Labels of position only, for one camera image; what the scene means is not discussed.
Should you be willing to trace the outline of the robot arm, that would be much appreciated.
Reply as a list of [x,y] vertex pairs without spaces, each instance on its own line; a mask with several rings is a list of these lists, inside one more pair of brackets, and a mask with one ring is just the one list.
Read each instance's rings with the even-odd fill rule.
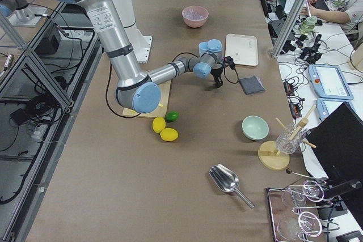
[[58,0],[75,3],[87,13],[94,31],[119,78],[115,90],[116,101],[124,108],[137,113],[154,111],[161,100],[159,84],[186,72],[199,78],[207,77],[213,69],[222,65],[222,44],[217,39],[203,42],[199,57],[180,57],[152,71],[143,71],[137,61],[134,48],[128,39],[114,0]]

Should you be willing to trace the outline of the arm base mount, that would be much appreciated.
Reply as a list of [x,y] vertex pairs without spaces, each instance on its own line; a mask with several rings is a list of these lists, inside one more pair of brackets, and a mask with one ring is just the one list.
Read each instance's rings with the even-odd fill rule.
[[15,27],[35,27],[40,17],[35,14],[43,8],[33,8],[27,0],[1,0],[1,14]]

